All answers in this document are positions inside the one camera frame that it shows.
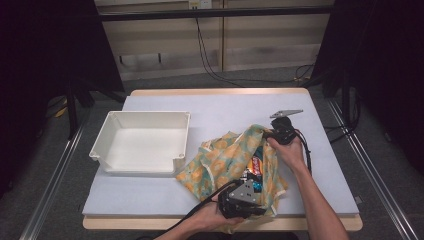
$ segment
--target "horizontal black rail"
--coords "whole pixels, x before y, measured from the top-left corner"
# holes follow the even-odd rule
[[[155,19],[179,18],[212,18],[212,17],[242,17],[242,16],[271,16],[271,15],[307,15],[327,14],[344,11],[334,6],[304,6],[304,7],[278,7],[278,8],[233,8],[233,9],[197,9],[197,10],[172,10],[155,12],[126,12],[126,13],[101,13],[98,16],[80,16],[102,22],[134,21]]]

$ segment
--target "human arm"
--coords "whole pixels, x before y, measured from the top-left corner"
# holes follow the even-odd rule
[[[296,137],[289,145],[267,139],[271,147],[293,171],[302,196],[310,238],[313,240],[349,239],[346,229],[312,178],[303,158],[303,147]]]
[[[182,240],[199,232],[215,230],[222,225],[241,223],[243,218],[225,218],[216,202],[210,202],[178,226],[156,238],[156,240]]]

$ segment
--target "gray carpet floor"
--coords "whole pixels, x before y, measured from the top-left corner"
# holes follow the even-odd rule
[[[124,86],[127,95],[134,89],[296,87],[298,83],[291,81],[295,70],[296,68],[277,68],[225,73],[223,76],[227,79],[238,79],[231,82],[221,78],[217,80],[207,74],[196,74],[126,81]],[[336,126],[337,122],[328,102],[321,94],[321,86],[311,87],[309,91],[322,124]],[[78,115],[87,114],[88,121],[60,183],[59,191],[38,233],[38,239],[133,240],[141,235],[158,234],[158,232],[141,231],[92,231],[82,226],[81,212],[99,166],[98,162],[89,158],[88,153],[107,112],[121,110],[123,106],[98,93],[93,93],[93,96],[96,103],[91,109],[78,107]],[[0,200],[0,239],[19,239],[21,236],[67,144],[68,131],[67,113],[60,118],[50,118],[47,121],[33,149],[31,159],[27,161],[20,176],[14,181],[14,188]],[[395,142],[386,140],[384,127],[372,113],[367,111],[366,106],[363,106],[355,133],[393,197],[406,213],[417,235],[423,238],[424,177],[409,165]],[[340,130],[332,131],[328,134],[328,138],[331,140],[340,134]],[[358,232],[350,233],[351,239],[402,239],[348,141],[341,139],[332,144],[332,147],[353,196],[360,196],[362,199],[358,207],[364,227]],[[300,239],[308,239],[305,232],[296,232],[296,234]],[[198,239],[209,237],[210,235],[199,235]],[[264,239],[274,239],[274,237],[266,236]]]

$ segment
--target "person's right arm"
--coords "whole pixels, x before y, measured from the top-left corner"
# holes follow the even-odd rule
[[[271,147],[276,149],[296,177],[305,208],[310,238],[313,240],[349,239],[346,229],[306,167],[300,139],[296,137],[289,145],[280,145],[272,138],[268,138],[267,141]]]

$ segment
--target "white plastic bin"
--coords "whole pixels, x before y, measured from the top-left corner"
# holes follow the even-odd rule
[[[190,113],[108,113],[90,157],[114,174],[175,176],[185,165]]]

